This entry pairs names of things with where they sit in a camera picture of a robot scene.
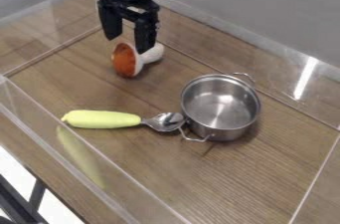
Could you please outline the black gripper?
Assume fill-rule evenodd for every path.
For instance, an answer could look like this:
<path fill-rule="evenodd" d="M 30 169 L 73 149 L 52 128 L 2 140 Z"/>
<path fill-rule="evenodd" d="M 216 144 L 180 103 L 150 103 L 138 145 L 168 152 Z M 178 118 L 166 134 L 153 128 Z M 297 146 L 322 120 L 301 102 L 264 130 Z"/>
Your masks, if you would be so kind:
<path fill-rule="evenodd" d="M 160 6 L 153 0 L 98 0 L 98 15 L 105 37 L 109 41 L 122 34 L 122 19 L 154 16 Z M 154 18 L 138 19 L 134 28 L 136 49 L 140 54 L 156 44 L 157 23 Z"/>

